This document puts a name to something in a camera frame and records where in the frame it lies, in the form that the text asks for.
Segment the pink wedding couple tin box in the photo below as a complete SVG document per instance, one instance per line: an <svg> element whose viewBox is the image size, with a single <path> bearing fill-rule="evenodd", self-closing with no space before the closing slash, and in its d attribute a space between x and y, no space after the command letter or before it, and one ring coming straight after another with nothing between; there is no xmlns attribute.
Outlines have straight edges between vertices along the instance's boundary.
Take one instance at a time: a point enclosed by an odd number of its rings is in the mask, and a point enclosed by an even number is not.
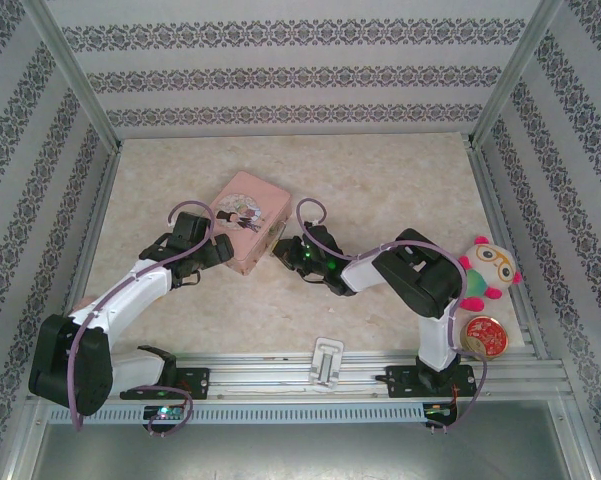
<svg viewBox="0 0 601 480"><path fill-rule="evenodd" d="M291 194L255 175L239 171L210 206L214 234L226 234L234 255L226 265L248 275L291 216Z"/></svg>

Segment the small circuit board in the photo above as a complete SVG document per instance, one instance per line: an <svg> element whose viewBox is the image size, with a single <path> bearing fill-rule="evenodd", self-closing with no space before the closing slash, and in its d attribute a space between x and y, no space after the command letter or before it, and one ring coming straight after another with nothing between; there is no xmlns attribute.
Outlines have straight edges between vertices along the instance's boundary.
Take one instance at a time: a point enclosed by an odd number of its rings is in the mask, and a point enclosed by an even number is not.
<svg viewBox="0 0 601 480"><path fill-rule="evenodd" d="M150 405L143 410L143 422L148 424L150 421L154 425L176 425L185 417L185 407L182 405Z"/></svg>
<svg viewBox="0 0 601 480"><path fill-rule="evenodd" d="M448 403L424 403L423 410L428 428L448 428L458 418L458 409L454 401Z"/></svg>

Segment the white plush toy with glasses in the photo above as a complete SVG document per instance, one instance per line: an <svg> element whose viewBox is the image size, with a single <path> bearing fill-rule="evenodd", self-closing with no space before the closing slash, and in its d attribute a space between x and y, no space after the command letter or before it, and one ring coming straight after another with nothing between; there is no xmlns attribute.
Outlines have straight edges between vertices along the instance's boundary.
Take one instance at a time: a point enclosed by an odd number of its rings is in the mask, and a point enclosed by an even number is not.
<svg viewBox="0 0 601 480"><path fill-rule="evenodd" d="M466 272L466 291L460 307L481 312L484 299L497 300L512 286L522 281L511 253L478 236L464 255L458 258Z"/></svg>

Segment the round red gold tin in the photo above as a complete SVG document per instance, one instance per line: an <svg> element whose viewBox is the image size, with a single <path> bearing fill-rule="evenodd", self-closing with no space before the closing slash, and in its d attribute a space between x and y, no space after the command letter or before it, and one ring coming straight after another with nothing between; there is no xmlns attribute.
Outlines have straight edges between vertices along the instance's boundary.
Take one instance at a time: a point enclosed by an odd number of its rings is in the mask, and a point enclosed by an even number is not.
<svg viewBox="0 0 601 480"><path fill-rule="evenodd" d="M465 350L492 360L503 355L509 346L506 329L494 318L477 316L469 320L460 334Z"/></svg>

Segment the grey metal sheet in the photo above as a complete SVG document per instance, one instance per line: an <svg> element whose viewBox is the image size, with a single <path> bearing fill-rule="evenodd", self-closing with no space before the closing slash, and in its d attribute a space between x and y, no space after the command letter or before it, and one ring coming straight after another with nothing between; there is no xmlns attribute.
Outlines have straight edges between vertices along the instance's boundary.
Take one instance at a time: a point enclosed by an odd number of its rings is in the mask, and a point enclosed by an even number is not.
<svg viewBox="0 0 601 480"><path fill-rule="evenodd" d="M53 425L33 480L596 480L543 430L511 439L411 425Z"/></svg>

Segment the aluminium side rail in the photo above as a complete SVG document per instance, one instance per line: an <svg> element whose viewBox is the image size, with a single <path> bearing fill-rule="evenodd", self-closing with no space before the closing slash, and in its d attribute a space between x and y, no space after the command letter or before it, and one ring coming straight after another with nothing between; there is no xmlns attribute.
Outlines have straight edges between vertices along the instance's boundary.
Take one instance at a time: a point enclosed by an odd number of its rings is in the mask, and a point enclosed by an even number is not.
<svg viewBox="0 0 601 480"><path fill-rule="evenodd" d="M58 332L70 322L74 304L84 293L91 266L90 249L99 234L100 212L106 209L107 182L116 155L105 151L88 131L53 212L53 224L35 276L35 285L23 312L30 326L36 357L53 355Z"/></svg>
<svg viewBox="0 0 601 480"><path fill-rule="evenodd" d="M497 192L485 160L481 152L471 145L466 148L466 153L484 207L491 238L495 243L514 254L515 248L507 230L506 218L498 201ZM530 335L535 357L539 360L552 360L551 352L546 348L527 288L523 283L513 286L509 290L509 297L521 329Z"/></svg>

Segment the white plastic rail bracket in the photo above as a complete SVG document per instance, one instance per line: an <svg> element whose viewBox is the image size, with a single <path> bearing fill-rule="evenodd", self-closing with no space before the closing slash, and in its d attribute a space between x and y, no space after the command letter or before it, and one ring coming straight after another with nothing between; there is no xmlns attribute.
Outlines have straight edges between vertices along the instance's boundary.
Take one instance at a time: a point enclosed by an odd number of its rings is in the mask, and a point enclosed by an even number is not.
<svg viewBox="0 0 601 480"><path fill-rule="evenodd" d="M312 356L309 383L319 391L331 391L340 380L344 343L326 337L318 337Z"/></svg>

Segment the aluminium front rail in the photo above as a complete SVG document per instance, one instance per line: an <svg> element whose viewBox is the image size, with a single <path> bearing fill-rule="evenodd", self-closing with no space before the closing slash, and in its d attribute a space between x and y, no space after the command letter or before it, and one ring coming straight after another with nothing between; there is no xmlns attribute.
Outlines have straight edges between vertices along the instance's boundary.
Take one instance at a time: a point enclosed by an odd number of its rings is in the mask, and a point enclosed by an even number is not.
<svg viewBox="0 0 601 480"><path fill-rule="evenodd" d="M388 402L387 386L375 380L388 366L413 365L412 351L344 353L332 391L309 382L310 353L191 354L178 364L210 370L209 403ZM550 400L573 393L563 362L539 359L531 348L516 349L486 367L480 401Z"/></svg>

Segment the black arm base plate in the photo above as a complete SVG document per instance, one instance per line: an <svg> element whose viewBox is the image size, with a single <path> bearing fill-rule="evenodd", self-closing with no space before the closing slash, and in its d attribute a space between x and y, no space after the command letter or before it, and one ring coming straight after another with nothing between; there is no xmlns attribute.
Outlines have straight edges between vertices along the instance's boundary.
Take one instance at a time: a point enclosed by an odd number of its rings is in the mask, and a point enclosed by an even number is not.
<svg viewBox="0 0 601 480"><path fill-rule="evenodd" d="M387 386L390 398L472 397L477 380L470 365L455 365L442 372L417 365L387 366L375 380Z"/></svg>
<svg viewBox="0 0 601 480"><path fill-rule="evenodd" d="M186 391L193 400L206 400L210 383L207 368L180 368L168 380L160 380L157 389L135 387L119 394L122 400L175 400L183 402Z"/></svg>

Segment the aluminium frame post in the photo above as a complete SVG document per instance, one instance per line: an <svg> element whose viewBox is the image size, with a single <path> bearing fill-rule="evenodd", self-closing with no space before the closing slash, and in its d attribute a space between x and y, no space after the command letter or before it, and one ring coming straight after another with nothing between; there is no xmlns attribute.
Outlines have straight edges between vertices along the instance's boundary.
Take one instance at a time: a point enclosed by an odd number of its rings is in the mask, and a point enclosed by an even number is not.
<svg viewBox="0 0 601 480"><path fill-rule="evenodd" d="M562 3L563 0L539 0L474 129L463 136L468 150L475 150L484 142Z"/></svg>
<svg viewBox="0 0 601 480"><path fill-rule="evenodd" d="M121 140L116 135L47 2L45 0L20 1L107 150L117 152Z"/></svg>

